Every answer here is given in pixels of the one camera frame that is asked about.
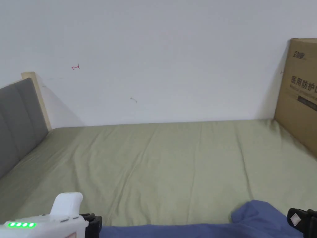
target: white wall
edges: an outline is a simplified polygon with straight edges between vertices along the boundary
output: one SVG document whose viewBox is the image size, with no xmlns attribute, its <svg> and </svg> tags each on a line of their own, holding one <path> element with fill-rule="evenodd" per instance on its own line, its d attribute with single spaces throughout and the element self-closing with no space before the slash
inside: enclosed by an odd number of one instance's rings
<svg viewBox="0 0 317 238">
<path fill-rule="evenodd" d="M 316 8 L 308 0 L 0 1 L 0 86 L 37 72 L 54 128 L 271 118 L 287 40 L 317 37 Z"/>
</svg>

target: green led light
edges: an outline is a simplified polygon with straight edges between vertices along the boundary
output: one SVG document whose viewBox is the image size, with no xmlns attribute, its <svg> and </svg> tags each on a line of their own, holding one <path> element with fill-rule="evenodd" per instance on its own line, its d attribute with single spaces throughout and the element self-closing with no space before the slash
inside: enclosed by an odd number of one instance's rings
<svg viewBox="0 0 317 238">
<path fill-rule="evenodd" d="M 28 229 L 33 229 L 36 227 L 36 223 L 29 223 L 29 222 L 10 222 L 8 224 L 8 227 L 10 228 L 28 228 Z"/>
</svg>

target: wooden bed frame post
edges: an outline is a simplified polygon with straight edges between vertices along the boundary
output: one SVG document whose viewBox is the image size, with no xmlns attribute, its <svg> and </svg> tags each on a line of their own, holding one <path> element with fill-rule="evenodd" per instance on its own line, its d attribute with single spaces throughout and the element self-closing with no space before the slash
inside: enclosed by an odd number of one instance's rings
<svg viewBox="0 0 317 238">
<path fill-rule="evenodd" d="M 35 87 L 35 91 L 36 91 L 36 94 L 37 94 L 37 98 L 38 98 L 38 100 L 40 102 L 40 106 L 41 106 L 41 109 L 42 109 L 42 113 L 43 113 L 43 116 L 44 116 L 44 120 L 45 120 L 45 123 L 46 123 L 47 130 L 48 131 L 52 130 L 51 123 L 49 122 L 49 116 L 47 114 L 47 111 L 46 111 L 46 108 L 45 108 L 45 104 L 44 104 L 44 101 L 43 101 L 43 97 L 42 97 L 42 94 L 41 94 L 40 86 L 39 86 L 39 80 L 41 80 L 41 77 L 39 77 L 35 72 L 24 72 L 24 73 L 21 73 L 21 76 L 22 76 L 22 80 L 26 79 L 26 78 L 31 78 L 32 79 L 34 87 Z"/>
</svg>

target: black clamp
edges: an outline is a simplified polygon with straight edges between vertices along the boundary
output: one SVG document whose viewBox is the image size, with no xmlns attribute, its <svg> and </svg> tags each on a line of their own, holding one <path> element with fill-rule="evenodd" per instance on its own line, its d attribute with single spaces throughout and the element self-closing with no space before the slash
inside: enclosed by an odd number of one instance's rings
<svg viewBox="0 0 317 238">
<path fill-rule="evenodd" d="M 102 217 L 95 216 L 94 213 L 80 214 L 85 221 L 88 221 L 89 224 L 86 227 L 85 238 L 99 238 L 99 233 L 102 228 Z"/>
<path fill-rule="evenodd" d="M 317 238 L 317 212 L 291 208 L 287 213 L 290 226 L 303 233 L 304 238 Z"/>
</svg>

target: bed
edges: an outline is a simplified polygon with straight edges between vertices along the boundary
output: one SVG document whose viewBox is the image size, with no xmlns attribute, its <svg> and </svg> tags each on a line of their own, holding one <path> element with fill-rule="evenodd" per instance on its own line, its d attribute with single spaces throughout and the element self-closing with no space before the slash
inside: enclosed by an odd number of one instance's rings
<svg viewBox="0 0 317 238">
<path fill-rule="evenodd" d="M 62 192 L 107 226 L 227 223 L 252 199 L 317 207 L 315 157 L 274 120 L 50 129 L 37 76 L 0 89 L 0 223 Z"/>
</svg>

